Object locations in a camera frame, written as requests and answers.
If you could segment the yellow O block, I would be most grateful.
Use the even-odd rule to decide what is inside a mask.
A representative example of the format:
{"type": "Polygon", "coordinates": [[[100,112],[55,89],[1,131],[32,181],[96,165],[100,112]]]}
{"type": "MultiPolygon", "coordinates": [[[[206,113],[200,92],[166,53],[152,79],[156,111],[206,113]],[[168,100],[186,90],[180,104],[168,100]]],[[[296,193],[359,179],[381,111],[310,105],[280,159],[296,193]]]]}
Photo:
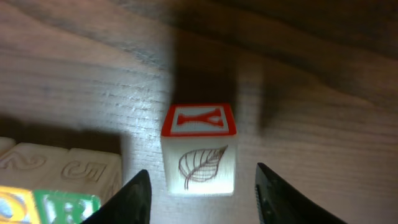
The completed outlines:
{"type": "Polygon", "coordinates": [[[20,143],[1,155],[1,223],[40,223],[34,189],[67,149],[20,143]]]}

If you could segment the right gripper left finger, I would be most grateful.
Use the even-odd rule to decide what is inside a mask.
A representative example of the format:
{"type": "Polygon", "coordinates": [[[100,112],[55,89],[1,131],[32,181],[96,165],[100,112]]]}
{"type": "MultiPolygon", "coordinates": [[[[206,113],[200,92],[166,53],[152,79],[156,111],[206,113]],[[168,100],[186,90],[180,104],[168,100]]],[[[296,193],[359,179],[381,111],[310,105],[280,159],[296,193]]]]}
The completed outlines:
{"type": "Polygon", "coordinates": [[[142,169],[81,224],[149,224],[151,200],[150,176],[142,169]]]}

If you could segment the green R block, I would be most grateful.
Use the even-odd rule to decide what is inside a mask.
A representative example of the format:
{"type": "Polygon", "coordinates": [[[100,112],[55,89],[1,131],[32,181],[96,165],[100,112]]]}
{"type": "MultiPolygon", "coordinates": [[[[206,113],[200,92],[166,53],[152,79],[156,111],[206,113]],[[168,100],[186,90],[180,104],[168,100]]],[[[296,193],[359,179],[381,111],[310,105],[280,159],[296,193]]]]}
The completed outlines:
{"type": "Polygon", "coordinates": [[[81,223],[122,186],[121,155],[71,149],[34,191],[42,223],[81,223]]]}

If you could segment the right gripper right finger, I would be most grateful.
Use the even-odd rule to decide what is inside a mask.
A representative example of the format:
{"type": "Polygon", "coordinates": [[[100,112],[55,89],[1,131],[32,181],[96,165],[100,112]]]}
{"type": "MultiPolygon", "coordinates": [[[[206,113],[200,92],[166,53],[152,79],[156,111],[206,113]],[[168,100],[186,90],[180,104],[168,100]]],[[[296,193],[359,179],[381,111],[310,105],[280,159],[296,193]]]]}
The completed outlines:
{"type": "Polygon", "coordinates": [[[263,163],[257,164],[254,189],[261,224],[346,224],[263,163]]]}

